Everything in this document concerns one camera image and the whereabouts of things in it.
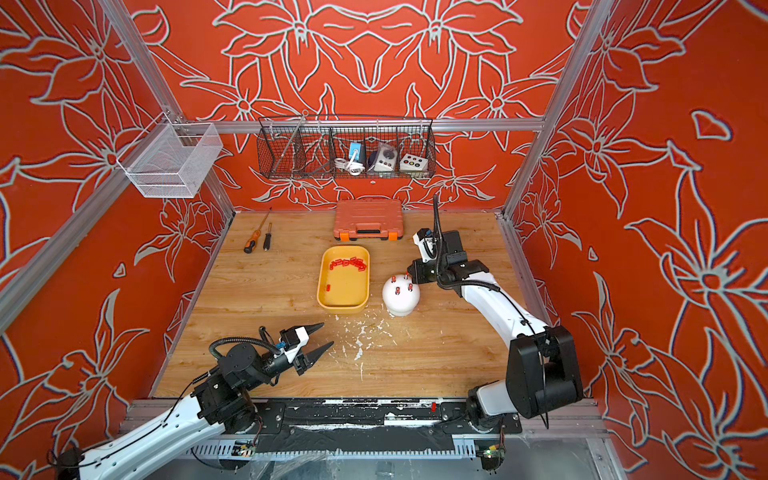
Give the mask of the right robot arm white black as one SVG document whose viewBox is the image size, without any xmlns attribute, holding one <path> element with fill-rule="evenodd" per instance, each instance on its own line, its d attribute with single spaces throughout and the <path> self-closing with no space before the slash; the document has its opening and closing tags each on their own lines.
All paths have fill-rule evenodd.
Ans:
<svg viewBox="0 0 768 480">
<path fill-rule="evenodd" d="M 418 284 L 434 283 L 455 292 L 508 347 L 505 378 L 468 392 L 468 422 L 486 429 L 489 423 L 516 414 L 539 417 L 548 425 L 551 411 L 584 398 L 573 335 L 563 326 L 548 325 L 514 300 L 484 263 L 468 258 L 460 233 L 442 228 L 438 197 L 432 207 L 433 226 L 413 237 L 420 257 L 408 267 L 408 274 Z"/>
</svg>

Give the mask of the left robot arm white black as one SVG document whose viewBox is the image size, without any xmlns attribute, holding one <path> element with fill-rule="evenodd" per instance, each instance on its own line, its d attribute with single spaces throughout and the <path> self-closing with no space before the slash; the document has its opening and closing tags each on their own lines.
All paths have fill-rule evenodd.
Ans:
<svg viewBox="0 0 768 480">
<path fill-rule="evenodd" d="M 225 433 L 248 431 L 258 420 L 250 392 L 274 386 L 295 370 L 303 375 L 334 345 L 305 352 L 323 323 L 293 326 L 273 341 L 230 336 L 209 345 L 216 365 L 182 390 L 165 412 L 114 440 L 50 455 L 57 479 L 144 479 L 193 447 Z"/>
</svg>

